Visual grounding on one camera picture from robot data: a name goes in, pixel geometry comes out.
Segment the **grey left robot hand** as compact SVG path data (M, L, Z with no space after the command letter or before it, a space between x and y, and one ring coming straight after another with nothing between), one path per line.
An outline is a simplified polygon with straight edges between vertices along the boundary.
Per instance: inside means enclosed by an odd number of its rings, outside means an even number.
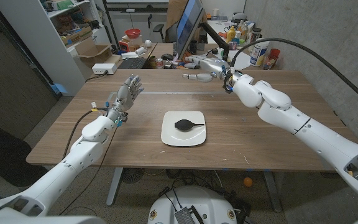
M108 110L107 117L112 121L122 119L122 116L133 106L135 99L143 90L140 76L132 74L118 89L116 99L112 108Z

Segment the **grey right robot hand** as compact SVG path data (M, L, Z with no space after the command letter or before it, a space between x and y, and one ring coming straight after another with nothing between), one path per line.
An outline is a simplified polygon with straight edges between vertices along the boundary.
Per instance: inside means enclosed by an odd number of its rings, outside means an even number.
M199 74L183 74L184 79L198 80L199 82L208 83L214 78L220 80L224 79L226 72L229 69L229 64L219 58L208 58L201 55L192 55L185 58L187 61L195 63L200 69L206 71L206 73Z

